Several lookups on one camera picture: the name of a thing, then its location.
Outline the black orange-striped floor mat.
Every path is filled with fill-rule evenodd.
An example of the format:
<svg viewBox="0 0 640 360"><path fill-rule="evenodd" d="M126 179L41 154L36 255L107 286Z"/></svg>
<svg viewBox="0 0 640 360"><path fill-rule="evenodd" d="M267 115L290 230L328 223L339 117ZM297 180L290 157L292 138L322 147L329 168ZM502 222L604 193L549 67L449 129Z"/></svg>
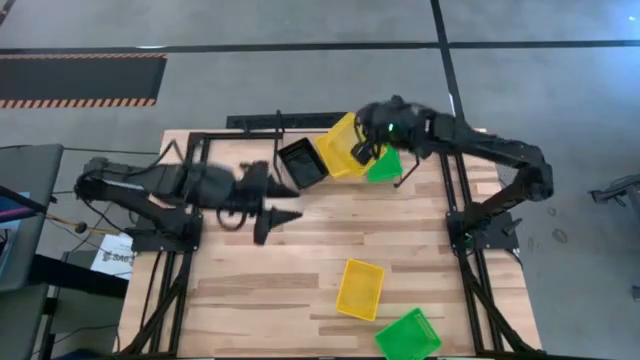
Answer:
<svg viewBox="0 0 640 360"><path fill-rule="evenodd" d="M151 107L165 54L0 55L0 109Z"/></svg>

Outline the black perforated floor strip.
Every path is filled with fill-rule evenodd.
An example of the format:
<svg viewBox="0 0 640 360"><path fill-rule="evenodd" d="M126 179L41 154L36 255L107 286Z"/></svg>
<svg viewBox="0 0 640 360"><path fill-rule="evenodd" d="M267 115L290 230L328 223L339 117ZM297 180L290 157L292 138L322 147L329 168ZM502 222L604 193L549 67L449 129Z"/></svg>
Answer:
<svg viewBox="0 0 640 360"><path fill-rule="evenodd" d="M334 126L345 115L346 112L230 115L226 118L226 128L244 131L275 128L326 129Z"/></svg>

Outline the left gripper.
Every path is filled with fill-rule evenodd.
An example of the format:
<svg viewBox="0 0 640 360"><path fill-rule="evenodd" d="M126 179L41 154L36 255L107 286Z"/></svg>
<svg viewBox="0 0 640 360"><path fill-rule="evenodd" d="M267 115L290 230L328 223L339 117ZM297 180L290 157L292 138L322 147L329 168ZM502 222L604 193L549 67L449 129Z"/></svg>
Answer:
<svg viewBox="0 0 640 360"><path fill-rule="evenodd" d="M223 210L231 213L261 213L264 208L264 198L298 198L297 190L277 182L269 173L267 161L241 163L243 176L236 180L230 195L221 205ZM253 232L253 242L256 245L266 243L269 232L280 225L294 221L303 214L297 211L279 210L275 207L264 210L256 217Z"/></svg>

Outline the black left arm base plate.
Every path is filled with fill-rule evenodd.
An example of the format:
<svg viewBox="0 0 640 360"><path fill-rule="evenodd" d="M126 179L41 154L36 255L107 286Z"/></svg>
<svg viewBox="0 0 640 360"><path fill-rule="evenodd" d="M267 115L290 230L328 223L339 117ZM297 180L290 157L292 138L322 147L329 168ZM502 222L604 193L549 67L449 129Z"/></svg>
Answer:
<svg viewBox="0 0 640 360"><path fill-rule="evenodd" d="M151 220L139 217L135 226L127 229L134 252L191 252L199 248L203 217L190 215L180 232L161 230Z"/></svg>

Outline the green slotted plastic basket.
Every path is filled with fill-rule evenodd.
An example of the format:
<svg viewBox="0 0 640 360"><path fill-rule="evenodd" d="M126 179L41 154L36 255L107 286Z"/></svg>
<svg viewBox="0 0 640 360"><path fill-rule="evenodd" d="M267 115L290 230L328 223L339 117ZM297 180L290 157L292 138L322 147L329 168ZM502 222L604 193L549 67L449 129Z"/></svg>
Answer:
<svg viewBox="0 0 640 360"><path fill-rule="evenodd" d="M369 182L392 181L401 176L403 166L397 150L388 147L383 156L368 170L366 176Z"/></svg>
<svg viewBox="0 0 640 360"><path fill-rule="evenodd" d="M387 360L424 360L442 345L420 308L383 328L375 341Z"/></svg>

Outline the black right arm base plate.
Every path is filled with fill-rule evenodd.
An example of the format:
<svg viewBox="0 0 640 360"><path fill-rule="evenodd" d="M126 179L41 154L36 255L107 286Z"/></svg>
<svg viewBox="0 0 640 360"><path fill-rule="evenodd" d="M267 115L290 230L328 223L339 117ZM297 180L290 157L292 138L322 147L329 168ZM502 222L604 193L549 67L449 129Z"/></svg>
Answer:
<svg viewBox="0 0 640 360"><path fill-rule="evenodd" d="M446 215L447 230L454 249L514 250L519 247L515 229L521 222L521 218L513 219L509 212L481 220L475 225L465 225L462 212Z"/></svg>

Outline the black slotted plastic basket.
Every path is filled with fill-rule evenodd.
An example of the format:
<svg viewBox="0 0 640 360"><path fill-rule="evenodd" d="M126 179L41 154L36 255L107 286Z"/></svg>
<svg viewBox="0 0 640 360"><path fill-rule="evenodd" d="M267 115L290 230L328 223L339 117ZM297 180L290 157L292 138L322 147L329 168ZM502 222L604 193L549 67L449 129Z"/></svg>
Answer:
<svg viewBox="0 0 640 360"><path fill-rule="evenodd" d="M308 138L285 146L277 154L299 190L309 188L329 175L327 167Z"/></svg>

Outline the yellow slotted plastic basket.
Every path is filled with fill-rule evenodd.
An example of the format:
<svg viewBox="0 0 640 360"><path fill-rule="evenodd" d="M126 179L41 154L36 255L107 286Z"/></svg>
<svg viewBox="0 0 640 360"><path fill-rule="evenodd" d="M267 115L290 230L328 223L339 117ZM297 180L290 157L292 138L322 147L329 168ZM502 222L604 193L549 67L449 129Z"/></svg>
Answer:
<svg viewBox="0 0 640 360"><path fill-rule="evenodd" d="M336 300L336 311L357 319L377 317L385 269L356 259L348 259Z"/></svg>
<svg viewBox="0 0 640 360"><path fill-rule="evenodd" d="M376 163L371 158L365 165L351 154L359 142L354 128L355 114L346 113L329 131L315 140L317 150L333 178L363 176Z"/></svg>

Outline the grey tripod leg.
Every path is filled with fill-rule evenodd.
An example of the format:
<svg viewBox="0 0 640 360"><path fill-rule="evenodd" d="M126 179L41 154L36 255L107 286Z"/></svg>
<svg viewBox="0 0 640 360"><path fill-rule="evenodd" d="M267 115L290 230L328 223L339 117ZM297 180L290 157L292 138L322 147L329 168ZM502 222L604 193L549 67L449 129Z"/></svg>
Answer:
<svg viewBox="0 0 640 360"><path fill-rule="evenodd" d="M604 204L614 200L623 207L626 203L622 198L626 196L630 201L632 212L640 221L640 173L615 179L607 188L591 190L589 194L595 203Z"/></svg>

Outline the dark furniture bar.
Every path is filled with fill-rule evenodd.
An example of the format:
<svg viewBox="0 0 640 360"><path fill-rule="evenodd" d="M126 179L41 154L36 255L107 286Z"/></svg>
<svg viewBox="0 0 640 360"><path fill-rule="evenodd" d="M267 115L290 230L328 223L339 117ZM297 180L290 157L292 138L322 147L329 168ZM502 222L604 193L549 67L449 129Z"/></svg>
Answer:
<svg viewBox="0 0 640 360"><path fill-rule="evenodd" d="M126 279L39 254L33 258L27 281L112 298L124 298L129 284Z"/></svg>

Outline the white printed paper sheet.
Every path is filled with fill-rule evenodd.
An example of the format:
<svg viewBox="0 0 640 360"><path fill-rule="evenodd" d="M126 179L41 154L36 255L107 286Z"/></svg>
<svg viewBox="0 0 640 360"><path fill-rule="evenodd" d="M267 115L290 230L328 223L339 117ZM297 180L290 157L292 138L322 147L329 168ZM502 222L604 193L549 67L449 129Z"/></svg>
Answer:
<svg viewBox="0 0 640 360"><path fill-rule="evenodd" d="M131 247L132 238L126 234L106 235L90 269L129 280L135 259Z"/></svg>

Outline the grey desk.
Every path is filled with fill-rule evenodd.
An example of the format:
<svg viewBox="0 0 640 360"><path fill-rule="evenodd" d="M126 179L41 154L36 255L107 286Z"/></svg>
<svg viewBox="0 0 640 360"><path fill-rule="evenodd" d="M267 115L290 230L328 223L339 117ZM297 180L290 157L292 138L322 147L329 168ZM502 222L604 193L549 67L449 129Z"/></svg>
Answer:
<svg viewBox="0 0 640 360"><path fill-rule="evenodd" d="M30 199L50 203L63 147L60 144L0 150L0 185L15 192L29 192ZM10 236L8 256L0 261L0 292L26 285L45 216L21 220Z"/></svg>

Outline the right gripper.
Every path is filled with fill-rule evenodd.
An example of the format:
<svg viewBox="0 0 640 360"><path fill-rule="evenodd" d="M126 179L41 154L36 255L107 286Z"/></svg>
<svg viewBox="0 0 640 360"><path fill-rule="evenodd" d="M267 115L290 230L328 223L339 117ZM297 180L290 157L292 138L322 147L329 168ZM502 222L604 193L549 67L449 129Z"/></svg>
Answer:
<svg viewBox="0 0 640 360"><path fill-rule="evenodd" d="M355 113L355 124L364 142L356 143L351 156L361 166L374 157L372 145L390 145L402 150L415 150L426 139L426 107L406 102L399 95L390 100L373 102Z"/></svg>

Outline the wooden shelf with black frame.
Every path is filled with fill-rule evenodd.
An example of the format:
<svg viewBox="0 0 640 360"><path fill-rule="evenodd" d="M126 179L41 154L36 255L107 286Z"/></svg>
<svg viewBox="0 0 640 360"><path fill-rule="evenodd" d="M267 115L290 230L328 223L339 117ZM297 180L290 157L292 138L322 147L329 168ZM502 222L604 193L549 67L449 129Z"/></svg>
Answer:
<svg viewBox="0 0 640 360"><path fill-rule="evenodd" d="M316 140L319 136L325 135L325 134L329 131L329 129L330 129L330 128L326 129L326 131L324 131L324 132L320 132L320 133L317 133L317 134L315 134L315 135L313 135L313 134L311 134L311 133L298 133L298 134L293 133L293 134L288 134L288 135L286 135L286 136L284 137L285 143L284 143L284 146L283 146L282 148L284 148L285 146L287 146L287 145L289 145L289 144L291 144L291 143L293 143L293 142L295 142L295 141L297 141L297 140L300 140L300 139L302 139L302 138L308 138L308 139L311 141L311 143L312 143L312 145L314 146L314 148L316 149L316 151L318 152L317 147L316 147L316 144L315 144L315 140ZM359 135L360 135L360 133L359 133L359 131L358 131L357 137L358 137L359 142L364 142L364 141L359 137ZM409 152L413 153L415 157L417 157L417 158L419 158L419 159L422 159L422 158L424 158L424 157L426 157L426 156L428 155L428 151L424 148L424 144L425 144L425 141L422 143L422 145L421 145L420 147L416 148L415 150L405 150L405 151L409 151ZM383 156L383 155L385 154L386 149L387 149L388 147L392 147L392 146L390 146L390 145L382 145L382 146L379 146L379 145L372 145L372 146L373 146L373 151L374 151L374 157L373 157L373 158L374 158L376 161L377 161L381 156ZM343 179L347 179L347 178L356 178L356 179L358 179L358 178L366 178L366 179L367 179L366 174L365 174L365 175L363 175L363 176L345 176L345 177L340 177L340 178L333 178L333 177L329 174L325 179L327 179L327 178L338 179L338 180L343 180Z"/></svg>

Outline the grey furniture surface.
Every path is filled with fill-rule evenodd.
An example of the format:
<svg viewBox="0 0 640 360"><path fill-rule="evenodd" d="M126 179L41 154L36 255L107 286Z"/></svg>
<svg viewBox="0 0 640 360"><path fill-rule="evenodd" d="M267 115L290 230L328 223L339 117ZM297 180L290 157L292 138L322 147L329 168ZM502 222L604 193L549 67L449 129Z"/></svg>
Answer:
<svg viewBox="0 0 640 360"><path fill-rule="evenodd" d="M46 284L0 292L0 360L29 360L45 302Z"/></svg>

